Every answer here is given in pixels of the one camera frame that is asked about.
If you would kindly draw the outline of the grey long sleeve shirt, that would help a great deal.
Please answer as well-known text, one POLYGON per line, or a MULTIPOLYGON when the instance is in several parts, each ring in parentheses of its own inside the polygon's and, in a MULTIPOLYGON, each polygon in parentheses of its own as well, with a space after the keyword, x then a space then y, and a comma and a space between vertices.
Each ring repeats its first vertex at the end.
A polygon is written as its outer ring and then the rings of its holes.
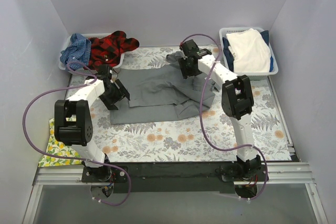
POLYGON ((181 57, 177 51, 167 55, 168 63, 160 68, 121 69, 118 79, 130 99, 122 99, 118 109, 110 112, 111 124, 177 121, 209 110, 219 85, 204 73, 184 79, 178 63, 181 57))

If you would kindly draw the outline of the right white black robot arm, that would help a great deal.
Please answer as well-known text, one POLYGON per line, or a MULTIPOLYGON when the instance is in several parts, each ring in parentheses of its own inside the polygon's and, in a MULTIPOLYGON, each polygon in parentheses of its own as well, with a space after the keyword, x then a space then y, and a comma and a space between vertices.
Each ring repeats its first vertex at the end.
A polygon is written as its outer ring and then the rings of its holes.
POLYGON ((207 75, 202 89, 200 106, 203 105, 205 88, 209 80, 213 80, 222 87, 222 109, 232 122, 237 146, 223 149, 212 144, 205 132, 203 117, 200 115, 201 130, 206 142, 213 149, 221 152, 237 151, 237 161, 233 164, 231 172, 226 172, 225 175, 246 181, 251 180, 261 169, 261 159, 264 156, 255 146, 251 129, 254 98, 250 79, 246 75, 239 76, 224 67, 218 57, 214 57, 207 49, 199 48, 192 39, 182 41, 180 49, 183 52, 183 57, 178 62, 183 78, 197 76, 201 73, 207 75))

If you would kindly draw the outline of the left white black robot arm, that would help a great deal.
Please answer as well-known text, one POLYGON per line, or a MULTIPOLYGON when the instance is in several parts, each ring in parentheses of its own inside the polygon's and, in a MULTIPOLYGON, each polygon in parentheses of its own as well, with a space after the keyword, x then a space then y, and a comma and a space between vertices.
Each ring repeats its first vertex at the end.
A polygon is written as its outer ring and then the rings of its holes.
POLYGON ((130 98, 130 94, 119 79, 113 80, 117 73, 109 65, 98 68, 97 80, 91 84, 92 77, 85 81, 85 87, 67 100, 55 103, 54 136, 57 141, 72 147, 87 168, 88 175, 100 182, 112 180, 113 171, 107 155, 102 152, 93 137, 93 123, 90 108, 100 99, 109 111, 117 110, 116 103, 130 98))

